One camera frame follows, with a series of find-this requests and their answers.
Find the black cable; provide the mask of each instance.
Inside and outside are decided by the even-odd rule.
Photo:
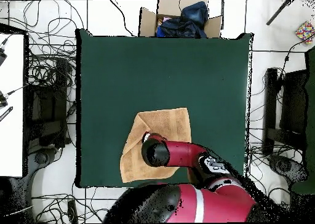
[[[270,197],[270,194],[271,194],[273,191],[276,191],[276,190],[282,190],[282,191],[285,191],[288,195],[291,195],[288,190],[283,189],[283,188],[281,188],[281,187],[277,187],[277,188],[273,188],[273,189],[268,193],[268,197]]]
[[[180,13],[181,13],[180,0],[178,1],[178,8],[180,9]]]
[[[55,219],[55,223],[57,224],[57,222],[58,222],[59,220],[61,220],[61,221],[62,221],[62,224],[65,224],[64,221],[63,221],[63,219],[62,219],[62,217],[68,216],[68,213],[67,213],[67,212],[63,212],[60,206],[58,206],[59,209],[57,209],[57,208],[52,208],[52,206],[58,205],[61,201],[69,200],[69,198],[74,199],[78,204],[84,206],[85,210],[86,210],[86,209],[89,209],[90,212],[88,212],[88,213],[92,213],[93,216],[96,216],[100,222],[103,222],[102,219],[97,215],[97,212],[100,211],[100,210],[106,210],[106,211],[108,211],[108,209],[93,210],[93,209],[91,209],[90,206],[81,203],[78,199],[76,199],[76,198],[75,198],[73,195],[71,195],[71,194],[65,194],[65,193],[63,193],[63,194],[55,194],[55,195],[43,195],[43,196],[38,196],[38,197],[32,197],[32,199],[46,198],[46,197],[48,197],[48,196],[61,196],[61,195],[65,195],[65,197],[53,199],[53,201],[52,201],[48,206],[46,206],[46,207],[42,210],[42,212],[40,212],[40,213],[36,216],[36,222],[38,222],[38,221],[40,220],[40,218],[42,217],[43,214],[48,213],[48,212],[49,212],[49,213],[52,213],[52,210],[55,210],[55,211],[59,212],[59,214],[60,214],[60,218],[59,218],[59,219]]]
[[[134,36],[134,37],[135,37],[135,35],[132,34],[132,33],[127,29],[127,27],[126,27],[126,20],[125,20],[125,15],[124,15],[124,13],[122,13],[121,9],[113,2],[113,0],[110,0],[110,2],[112,3],[112,5],[114,5],[114,6],[121,12],[122,17],[123,17],[123,19],[124,19],[124,26],[125,26],[125,29],[129,32],[129,34],[130,34],[131,36]]]
[[[3,42],[0,44],[0,46],[5,45],[7,43],[7,40],[13,36],[14,34],[9,35],[7,38],[5,38],[5,40],[3,40]]]
[[[283,77],[283,71],[284,71],[284,68],[285,68],[285,64],[287,63],[287,61],[289,61],[289,54],[291,53],[291,50],[292,50],[295,46],[297,46],[297,45],[299,45],[299,44],[305,42],[306,40],[311,39],[313,36],[315,36],[315,33],[312,34],[311,36],[309,36],[308,38],[306,38],[306,39],[300,41],[299,43],[294,44],[294,45],[289,49],[288,54],[285,56],[285,59],[284,59],[284,64],[283,64],[282,72],[281,72],[280,77],[279,77],[280,79],[282,79],[282,77]]]

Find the green tablecloth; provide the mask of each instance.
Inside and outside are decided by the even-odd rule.
[[[124,184],[119,170],[134,118],[141,111],[179,107],[188,109],[193,142],[243,173],[251,34],[167,39],[93,37],[77,30],[76,36],[81,78],[76,181],[81,187],[143,182]],[[163,182],[188,182],[186,169]]]

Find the cable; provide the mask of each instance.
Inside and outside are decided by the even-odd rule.
[[[181,8],[180,8],[180,0],[178,1],[178,8],[180,9],[180,12],[181,12]]]
[[[113,0],[110,0],[110,2],[112,3],[112,5],[114,5],[114,6],[121,12],[122,17],[123,17],[123,19],[124,19],[124,26],[125,26],[125,29],[129,32],[129,34],[130,34],[131,36],[134,36],[134,37],[135,37],[135,35],[132,34],[132,33],[127,29],[127,27],[126,27],[126,20],[125,20],[125,15],[124,15],[124,13],[122,13],[121,9],[113,2]]]
[[[108,209],[102,208],[102,209],[99,209],[99,210],[93,210],[93,209],[91,209],[90,206],[81,203],[78,199],[76,199],[76,198],[75,198],[73,195],[71,195],[71,194],[43,195],[43,196],[38,196],[38,197],[32,197],[32,199],[46,198],[46,197],[48,197],[48,196],[61,196],[61,195],[65,195],[65,197],[53,199],[52,202],[51,202],[48,206],[46,206],[46,207],[42,210],[42,212],[40,212],[40,213],[36,216],[36,223],[38,223],[38,222],[40,221],[40,219],[41,219],[41,217],[42,217],[43,214],[45,214],[45,213],[50,213],[51,215],[53,215],[52,211],[57,211],[57,212],[59,213],[60,218],[59,218],[59,219],[56,219],[56,218],[53,216],[54,220],[50,220],[50,222],[55,222],[55,224],[57,224],[58,221],[60,220],[60,221],[62,222],[62,224],[65,224],[65,222],[63,221],[63,217],[64,217],[64,216],[67,216],[67,217],[68,217],[68,213],[62,211],[62,209],[61,209],[59,203],[62,202],[62,201],[64,201],[64,200],[69,200],[69,198],[74,199],[78,204],[84,206],[85,209],[89,209],[90,212],[88,212],[88,213],[86,213],[86,214],[92,213],[93,216],[96,216],[100,222],[103,222],[103,220],[97,215],[97,212],[98,212],[98,211],[101,211],[101,210],[108,211]],[[54,205],[58,205],[58,209],[57,209],[57,208],[52,208],[52,206],[54,206]],[[78,218],[84,219],[84,217],[82,217],[82,215],[78,215]]]
[[[32,208],[33,206],[34,206],[34,205],[29,206],[29,207],[27,207],[27,208],[25,208],[25,209],[19,210],[19,211],[17,211],[17,212],[12,212],[11,214],[5,215],[5,217],[6,217],[6,216],[10,216],[10,215],[14,215],[14,214],[18,214],[18,213],[20,213],[20,212],[23,212],[24,210],[28,210],[28,209]]]
[[[273,188],[273,189],[268,193],[268,197],[270,197],[270,194],[271,194],[273,191],[276,191],[276,190],[282,190],[282,191],[285,191],[288,195],[291,195],[288,190],[283,189],[283,188],[281,188],[281,187],[277,187],[277,188]]]
[[[7,43],[7,40],[13,36],[14,34],[11,34],[10,36],[8,36],[5,40],[3,40],[3,42],[0,44],[0,46],[4,46]]]
[[[289,61],[289,54],[291,53],[291,50],[292,50],[295,46],[297,46],[297,45],[299,45],[299,44],[305,42],[306,40],[311,39],[313,36],[315,36],[315,33],[312,34],[311,36],[309,36],[308,38],[305,38],[304,40],[300,41],[299,43],[294,44],[294,45],[289,49],[288,54],[285,56],[284,64],[283,64],[283,68],[282,68],[282,72],[281,72],[281,74],[280,74],[279,79],[282,79],[282,77],[283,77],[283,71],[284,71],[284,68],[285,68],[285,64],[287,63],[287,61]]]

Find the red robot arm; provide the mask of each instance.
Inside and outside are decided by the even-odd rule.
[[[197,186],[149,184],[130,189],[117,200],[104,223],[267,221],[262,209],[207,148],[145,133],[142,156],[149,166],[191,169]]]

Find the towel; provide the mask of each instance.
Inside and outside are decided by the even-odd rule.
[[[122,151],[120,169],[122,182],[171,177],[178,167],[151,167],[141,155],[142,136],[148,132],[162,135],[170,141],[191,142],[187,108],[138,113]]]

